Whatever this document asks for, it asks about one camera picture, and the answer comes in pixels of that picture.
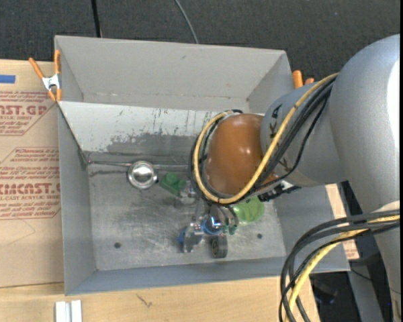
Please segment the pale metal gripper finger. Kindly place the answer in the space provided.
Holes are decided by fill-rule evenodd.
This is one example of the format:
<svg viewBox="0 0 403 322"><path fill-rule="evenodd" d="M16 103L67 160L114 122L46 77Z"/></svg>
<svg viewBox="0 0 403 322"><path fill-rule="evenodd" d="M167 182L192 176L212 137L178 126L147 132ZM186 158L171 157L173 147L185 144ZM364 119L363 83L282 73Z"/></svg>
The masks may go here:
<svg viewBox="0 0 403 322"><path fill-rule="evenodd" d="M182 250L184 253L190 253L204 237L204 232L199 223L191 223L182 231Z"/></svg>

